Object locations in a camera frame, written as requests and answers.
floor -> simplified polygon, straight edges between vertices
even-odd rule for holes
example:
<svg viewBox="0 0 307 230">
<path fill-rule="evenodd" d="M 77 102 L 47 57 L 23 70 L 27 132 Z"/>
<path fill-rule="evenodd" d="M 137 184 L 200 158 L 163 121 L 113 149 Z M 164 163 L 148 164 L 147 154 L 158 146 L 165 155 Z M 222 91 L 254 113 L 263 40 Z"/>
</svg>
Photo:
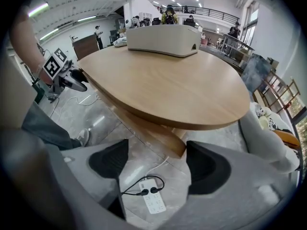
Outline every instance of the floor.
<svg viewBox="0 0 307 230">
<path fill-rule="evenodd" d="M 101 100 L 96 100 L 96 94 L 91 86 L 87 85 L 87 87 L 86 92 L 66 88 L 61 93 L 59 101 L 49 103 L 44 97 L 39 105 L 49 116 L 56 107 L 51 119 L 66 129 L 71 138 L 77 136 L 83 128 L 90 129 L 89 145 L 123 138 L 129 139 L 129 159 L 119 178 L 120 189 L 124 191 L 151 168 L 160 164 L 165 155 L 159 148 L 145 145 Z M 84 106 L 78 105 L 76 98 L 72 97 L 77 97 L 81 104 L 91 104 L 96 101 L 92 105 Z M 238 123 L 217 130 L 188 131 L 183 139 L 246 151 Z M 128 223 L 141 229 L 156 229 L 184 205 L 190 185 L 190 173 L 185 158 L 185 154 L 181 159 L 169 158 L 165 164 L 151 173 L 159 175 L 165 181 L 165 188 L 160 192 L 167 209 L 165 212 L 151 215 L 141 196 L 123 196 Z M 138 189 L 136 185 L 131 190 L 138 192 Z"/>
</svg>

wooden table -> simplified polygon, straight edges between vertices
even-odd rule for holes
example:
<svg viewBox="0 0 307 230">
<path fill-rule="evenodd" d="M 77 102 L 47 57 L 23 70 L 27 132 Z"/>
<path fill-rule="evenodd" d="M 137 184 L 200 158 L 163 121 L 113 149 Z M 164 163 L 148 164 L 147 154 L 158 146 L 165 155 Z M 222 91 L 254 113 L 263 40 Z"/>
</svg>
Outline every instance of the wooden table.
<svg viewBox="0 0 307 230">
<path fill-rule="evenodd" d="M 80 60 L 79 67 L 124 123 L 172 157 L 183 154 L 186 130 L 225 127 L 249 109 L 237 72 L 202 51 L 177 58 L 108 47 Z"/>
</svg>

ceiling light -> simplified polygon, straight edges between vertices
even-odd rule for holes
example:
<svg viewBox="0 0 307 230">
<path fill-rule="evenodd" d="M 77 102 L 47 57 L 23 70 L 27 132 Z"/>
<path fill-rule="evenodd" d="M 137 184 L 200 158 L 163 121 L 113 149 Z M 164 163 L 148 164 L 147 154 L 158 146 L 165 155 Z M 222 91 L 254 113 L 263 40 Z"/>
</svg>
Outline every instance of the ceiling light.
<svg viewBox="0 0 307 230">
<path fill-rule="evenodd" d="M 31 17 L 32 15 L 36 14 L 37 12 L 41 11 L 42 9 L 48 7 L 48 3 L 44 3 L 42 5 L 40 5 L 39 7 L 37 7 L 36 9 L 32 10 L 31 12 L 28 13 L 29 17 Z"/>
<path fill-rule="evenodd" d="M 95 18 L 95 17 L 96 17 L 96 15 L 91 16 L 91 17 L 87 17 L 87 18 L 83 18 L 83 19 L 78 20 L 78 22 L 85 21 L 85 20 L 88 20 L 88 19 L 92 19 L 92 18 Z"/>
<path fill-rule="evenodd" d="M 58 30 L 59 30 L 58 28 L 55 29 L 55 30 L 53 30 L 52 32 L 50 32 L 50 33 L 46 34 L 45 36 L 43 36 L 40 40 L 43 40 L 44 38 L 48 37 L 49 35 L 55 33 L 55 32 L 58 31 Z"/>
</svg>

oval tabletop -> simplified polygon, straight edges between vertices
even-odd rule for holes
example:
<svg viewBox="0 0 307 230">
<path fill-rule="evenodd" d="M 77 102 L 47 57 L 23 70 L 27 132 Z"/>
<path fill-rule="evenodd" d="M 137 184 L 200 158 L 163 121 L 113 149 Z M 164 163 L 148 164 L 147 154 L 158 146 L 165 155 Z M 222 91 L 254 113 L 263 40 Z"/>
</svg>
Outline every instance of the oval tabletop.
<svg viewBox="0 0 307 230">
<path fill-rule="evenodd" d="M 203 51 L 177 58 L 108 47 L 79 61 L 90 80 L 136 116 L 189 130 L 227 126 L 249 109 L 238 73 Z"/>
</svg>

sneaker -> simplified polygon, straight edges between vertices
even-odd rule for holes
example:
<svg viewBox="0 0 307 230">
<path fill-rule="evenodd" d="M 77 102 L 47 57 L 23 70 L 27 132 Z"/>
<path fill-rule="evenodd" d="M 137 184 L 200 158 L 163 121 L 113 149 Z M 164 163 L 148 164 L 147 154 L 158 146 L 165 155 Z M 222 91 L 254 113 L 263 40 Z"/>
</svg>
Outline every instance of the sneaker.
<svg viewBox="0 0 307 230">
<path fill-rule="evenodd" d="M 77 135 L 75 140 L 78 140 L 81 143 L 82 147 L 85 147 L 88 143 L 88 140 L 90 139 L 90 131 L 86 128 L 81 130 L 81 132 Z"/>
</svg>

